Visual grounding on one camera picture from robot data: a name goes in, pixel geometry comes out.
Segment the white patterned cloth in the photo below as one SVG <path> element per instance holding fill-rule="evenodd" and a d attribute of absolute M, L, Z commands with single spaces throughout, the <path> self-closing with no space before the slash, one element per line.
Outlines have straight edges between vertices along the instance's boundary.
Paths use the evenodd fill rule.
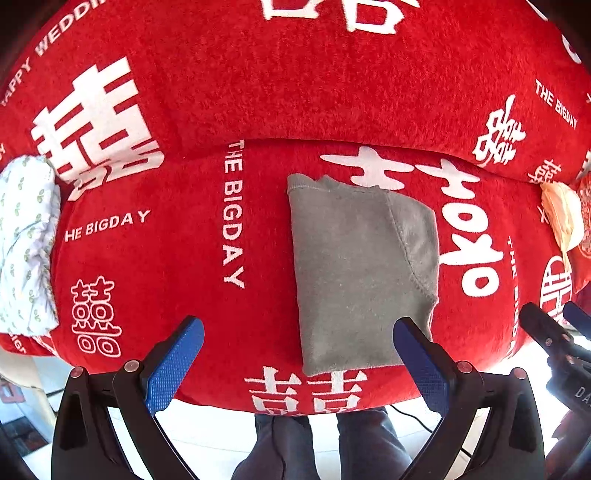
<path fill-rule="evenodd" d="M 0 174 L 0 333 L 47 335 L 59 324 L 49 262 L 59 217 L 45 158 L 12 160 Z"/>

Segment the gray cloth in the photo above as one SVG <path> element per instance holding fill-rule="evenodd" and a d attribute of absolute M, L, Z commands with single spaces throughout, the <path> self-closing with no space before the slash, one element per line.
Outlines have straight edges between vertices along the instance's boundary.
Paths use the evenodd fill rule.
<path fill-rule="evenodd" d="M 379 187 L 288 178 L 303 371 L 402 365 L 392 329 L 431 338 L 439 242 L 435 213 Z"/>

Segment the red blanket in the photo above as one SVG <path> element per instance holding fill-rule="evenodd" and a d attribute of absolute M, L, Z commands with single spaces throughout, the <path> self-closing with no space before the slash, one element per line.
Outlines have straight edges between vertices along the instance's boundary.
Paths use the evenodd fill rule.
<path fill-rule="evenodd" d="M 571 296 L 528 182 L 583 167 L 591 79 L 576 60 L 521 1 L 69 2 L 0 107 L 2 164 L 44 153 L 73 183 L 57 352 L 119 368 L 190 313 L 206 343 L 184 400 L 314 413 L 414 395 L 403 368 L 302 375 L 285 194 L 301 172 L 432 207 L 435 340 L 479 368 L 511 355 L 520 305 L 559 316 Z"/>

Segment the screw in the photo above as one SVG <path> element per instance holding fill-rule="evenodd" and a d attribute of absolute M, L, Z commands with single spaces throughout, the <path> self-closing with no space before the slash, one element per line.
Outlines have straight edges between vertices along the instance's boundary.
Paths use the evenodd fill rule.
<path fill-rule="evenodd" d="M 527 373 L 522 368 L 516 368 L 513 370 L 513 374 L 520 380 L 525 380 L 527 378 Z"/>
<path fill-rule="evenodd" d="M 139 368 L 139 362 L 137 360 L 130 360 L 125 364 L 125 371 L 129 373 L 135 372 Z"/>
<path fill-rule="evenodd" d="M 72 371 L 70 372 L 70 376 L 72 378 L 78 378 L 78 377 L 81 377 L 83 373 L 84 373 L 84 369 L 82 367 L 74 367 L 72 369 Z"/>
<path fill-rule="evenodd" d="M 463 374 L 469 374 L 474 370 L 470 362 L 458 362 L 457 369 Z"/>

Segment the gray pants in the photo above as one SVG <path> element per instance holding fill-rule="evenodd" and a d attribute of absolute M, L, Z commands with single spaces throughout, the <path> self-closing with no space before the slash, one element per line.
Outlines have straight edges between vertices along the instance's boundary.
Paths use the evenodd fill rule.
<path fill-rule="evenodd" d="M 386 409 L 337 415 L 342 480 L 398 480 L 411 458 Z M 257 439 L 232 480 L 320 480 L 307 417 L 255 415 Z"/>

